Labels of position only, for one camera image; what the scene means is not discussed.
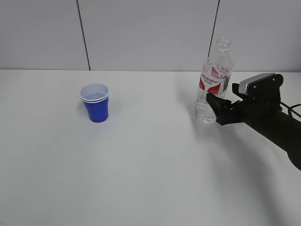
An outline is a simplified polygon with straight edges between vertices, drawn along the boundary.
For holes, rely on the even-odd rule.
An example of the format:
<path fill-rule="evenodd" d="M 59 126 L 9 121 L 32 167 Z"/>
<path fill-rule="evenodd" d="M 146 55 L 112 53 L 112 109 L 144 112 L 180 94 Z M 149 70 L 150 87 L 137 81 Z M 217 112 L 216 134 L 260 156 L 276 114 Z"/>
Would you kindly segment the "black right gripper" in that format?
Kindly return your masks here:
<path fill-rule="evenodd" d="M 258 132 L 278 132 L 277 120 L 280 107 L 280 94 L 271 93 L 250 97 L 239 93 L 239 84 L 232 83 L 232 93 L 241 101 L 232 103 L 230 100 L 219 98 L 207 93 L 206 101 L 212 108 L 216 121 L 220 125 L 245 123 Z"/>

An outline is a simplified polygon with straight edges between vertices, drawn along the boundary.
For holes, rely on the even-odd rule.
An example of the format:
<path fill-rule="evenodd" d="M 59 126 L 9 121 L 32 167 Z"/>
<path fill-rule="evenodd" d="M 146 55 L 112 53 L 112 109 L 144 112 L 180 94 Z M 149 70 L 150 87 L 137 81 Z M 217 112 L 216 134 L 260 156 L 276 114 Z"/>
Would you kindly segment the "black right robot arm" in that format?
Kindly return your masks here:
<path fill-rule="evenodd" d="M 244 123 L 282 148 L 289 160 L 301 168 L 301 123 L 280 107 L 280 86 L 255 83 L 245 94 L 234 83 L 232 91 L 241 97 L 241 101 L 232 103 L 211 93 L 206 100 L 213 109 L 216 121 L 220 125 Z"/>

